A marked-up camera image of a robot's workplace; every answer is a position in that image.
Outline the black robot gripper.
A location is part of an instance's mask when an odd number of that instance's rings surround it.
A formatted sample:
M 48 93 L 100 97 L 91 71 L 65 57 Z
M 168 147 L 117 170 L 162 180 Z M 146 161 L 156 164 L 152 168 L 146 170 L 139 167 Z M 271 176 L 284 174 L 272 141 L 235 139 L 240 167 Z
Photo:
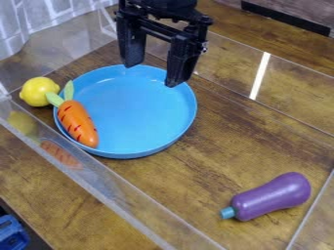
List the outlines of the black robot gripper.
M 206 50 L 206 33 L 212 19 L 195 6 L 196 0 L 119 0 L 116 30 L 123 65 L 130 68 L 143 62 L 147 34 L 171 41 L 164 80 L 170 88 L 190 80 Z M 159 20 L 184 21 L 188 26 L 178 31 Z

